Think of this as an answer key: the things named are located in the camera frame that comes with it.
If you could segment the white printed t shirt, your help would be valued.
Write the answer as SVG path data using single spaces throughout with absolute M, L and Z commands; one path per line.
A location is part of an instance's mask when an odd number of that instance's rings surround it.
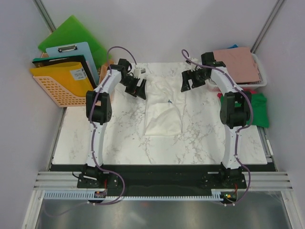
M 176 136 L 183 130 L 185 94 L 177 76 L 149 75 L 145 86 L 145 136 Z

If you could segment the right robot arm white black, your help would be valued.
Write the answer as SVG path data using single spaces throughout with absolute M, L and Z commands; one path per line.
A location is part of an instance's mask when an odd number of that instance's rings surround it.
M 203 86 L 211 79 L 223 95 L 220 120 L 225 129 L 225 147 L 221 164 L 225 169 L 238 169 L 242 166 L 237 154 L 239 139 L 242 130 L 249 128 L 254 118 L 252 95 L 237 85 L 223 62 L 209 60 L 205 65 L 199 64 L 185 49 L 182 55 L 191 65 L 191 69 L 182 72 L 182 93 Z

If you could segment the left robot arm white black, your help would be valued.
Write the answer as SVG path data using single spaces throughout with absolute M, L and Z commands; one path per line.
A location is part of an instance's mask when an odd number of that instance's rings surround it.
M 125 86 L 125 92 L 133 97 L 146 99 L 146 79 L 140 78 L 146 70 L 135 66 L 131 72 L 131 68 L 129 61 L 120 59 L 118 64 L 108 67 L 101 83 L 86 93 L 86 116 L 91 124 L 91 143 L 86 164 L 90 167 L 103 165 L 104 134 L 112 118 L 111 94 L 116 85 L 120 83 Z

